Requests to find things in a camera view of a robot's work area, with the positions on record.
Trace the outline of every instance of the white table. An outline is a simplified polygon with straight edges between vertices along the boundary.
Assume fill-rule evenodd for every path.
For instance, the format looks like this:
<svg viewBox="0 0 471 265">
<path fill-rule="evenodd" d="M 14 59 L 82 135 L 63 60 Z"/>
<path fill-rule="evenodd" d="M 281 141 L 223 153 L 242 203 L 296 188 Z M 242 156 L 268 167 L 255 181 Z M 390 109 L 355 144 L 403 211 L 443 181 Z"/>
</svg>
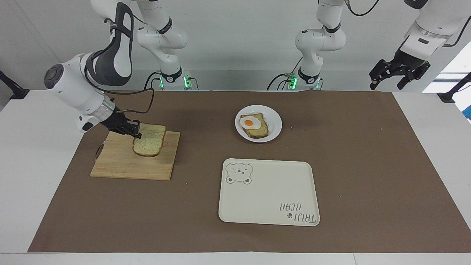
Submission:
<svg viewBox="0 0 471 265">
<path fill-rule="evenodd" d="M 471 226 L 470 124 L 453 104 L 433 94 L 394 95 Z M 26 253 L 80 143 L 76 116 L 47 91 L 31 91 L 0 112 L 0 264 L 471 264 L 471 253 Z"/>
</svg>

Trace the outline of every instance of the brown tablecloth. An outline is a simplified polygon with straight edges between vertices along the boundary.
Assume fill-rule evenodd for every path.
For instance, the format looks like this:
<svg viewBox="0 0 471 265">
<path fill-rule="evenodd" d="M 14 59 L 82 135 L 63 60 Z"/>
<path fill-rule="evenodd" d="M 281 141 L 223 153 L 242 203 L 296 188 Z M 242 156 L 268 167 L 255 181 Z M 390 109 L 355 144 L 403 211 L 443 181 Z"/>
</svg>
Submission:
<svg viewBox="0 0 471 265">
<path fill-rule="evenodd" d="M 116 102 L 145 109 L 148 97 Z M 278 138 L 255 144 L 237 133 L 235 115 L 252 104 L 280 114 Z M 470 229 L 391 93 L 157 92 L 150 113 L 127 116 L 181 132 L 172 180 L 90 177 L 108 134 L 95 127 L 30 252 L 471 252 Z M 320 224 L 222 222 L 219 188 L 229 157 L 311 164 Z"/>
</svg>

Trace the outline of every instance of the white plate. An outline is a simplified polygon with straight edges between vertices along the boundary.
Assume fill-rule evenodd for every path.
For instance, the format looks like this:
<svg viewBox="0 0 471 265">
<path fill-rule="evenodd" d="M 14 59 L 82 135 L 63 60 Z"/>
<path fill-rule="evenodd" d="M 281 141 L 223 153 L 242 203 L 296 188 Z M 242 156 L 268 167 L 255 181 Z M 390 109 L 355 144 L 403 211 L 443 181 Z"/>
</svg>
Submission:
<svg viewBox="0 0 471 265">
<path fill-rule="evenodd" d="M 263 119 L 267 123 L 268 126 L 268 136 L 260 138 L 260 139 L 254 139 L 250 138 L 242 128 L 242 126 L 239 123 L 240 120 L 240 115 L 247 115 L 247 114 L 256 114 L 256 113 L 262 113 L 263 114 Z M 283 123 L 281 122 L 281 117 L 280 115 L 272 108 L 269 108 L 267 106 L 263 105 L 251 105 L 247 106 L 239 111 L 237 115 L 235 116 L 235 128 L 239 132 L 239 134 L 246 138 L 249 141 L 252 142 L 268 142 L 273 139 L 275 139 L 281 132 L 281 128 L 283 127 Z"/>
<path fill-rule="evenodd" d="M 227 159 L 222 167 L 219 218 L 228 223 L 318 225 L 311 166 L 306 162 Z"/>
</svg>

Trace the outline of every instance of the toast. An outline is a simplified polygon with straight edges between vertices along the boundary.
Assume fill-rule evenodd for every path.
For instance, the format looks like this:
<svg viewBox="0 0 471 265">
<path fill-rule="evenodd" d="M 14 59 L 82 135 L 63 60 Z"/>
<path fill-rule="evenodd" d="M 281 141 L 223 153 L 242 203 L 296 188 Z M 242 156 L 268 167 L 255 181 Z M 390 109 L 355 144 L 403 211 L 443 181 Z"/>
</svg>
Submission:
<svg viewBox="0 0 471 265">
<path fill-rule="evenodd" d="M 259 129 L 244 129 L 245 133 L 250 137 L 254 139 L 260 139 L 268 136 L 268 125 L 263 119 L 263 114 L 262 113 L 256 113 L 256 114 L 249 114 L 249 115 L 240 115 L 240 118 L 247 117 L 247 116 L 252 116 L 256 119 L 258 119 L 262 124 Z"/>
<path fill-rule="evenodd" d="M 141 123 L 139 132 L 142 133 L 142 137 L 134 138 L 132 150 L 142 157 L 156 157 L 163 146 L 166 131 L 167 127 L 164 125 Z"/>
</svg>

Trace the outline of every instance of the fried egg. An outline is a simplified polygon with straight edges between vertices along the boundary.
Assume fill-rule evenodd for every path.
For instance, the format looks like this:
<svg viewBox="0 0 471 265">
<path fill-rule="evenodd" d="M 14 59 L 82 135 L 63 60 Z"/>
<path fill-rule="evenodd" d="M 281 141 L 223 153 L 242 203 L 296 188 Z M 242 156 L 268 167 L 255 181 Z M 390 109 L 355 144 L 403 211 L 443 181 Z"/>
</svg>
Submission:
<svg viewBox="0 0 471 265">
<path fill-rule="evenodd" d="M 262 126 L 262 122 L 252 116 L 240 118 L 239 123 L 246 130 L 257 130 Z"/>
</svg>

